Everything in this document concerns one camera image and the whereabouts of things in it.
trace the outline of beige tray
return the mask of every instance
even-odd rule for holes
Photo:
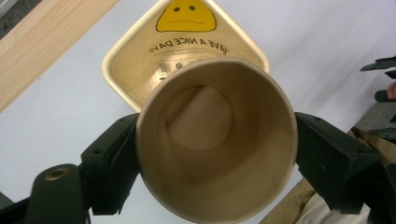
[[[181,66],[215,57],[242,58],[267,74],[265,54],[210,0],[162,0],[111,49],[106,82],[140,112],[152,91]]]

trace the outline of table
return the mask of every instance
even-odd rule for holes
[[[271,76],[295,111],[350,129],[391,79],[360,72],[396,51],[396,2],[352,0],[226,1],[219,5],[269,57]],[[80,153],[116,119],[134,113],[102,78],[102,60],[118,39],[156,3],[123,0],[0,114],[0,191],[14,202],[30,194],[34,178]],[[300,180],[290,182],[258,223]],[[140,177],[120,216],[99,223],[189,223],[164,209]]]

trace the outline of smiley face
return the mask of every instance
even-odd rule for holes
[[[175,0],[157,21],[158,32],[208,32],[215,29],[215,16],[200,0]]]

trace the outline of person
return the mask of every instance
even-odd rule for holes
[[[391,83],[388,86],[387,94],[388,94],[388,98],[390,100],[395,100],[396,99],[396,81],[394,81],[393,83]]]

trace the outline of brown pants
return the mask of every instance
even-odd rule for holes
[[[357,128],[352,128],[348,134],[367,147],[377,150],[380,154],[380,163],[396,162],[396,145],[391,142]],[[297,222],[305,205],[315,193],[312,186],[303,178],[260,223],[293,224]]]

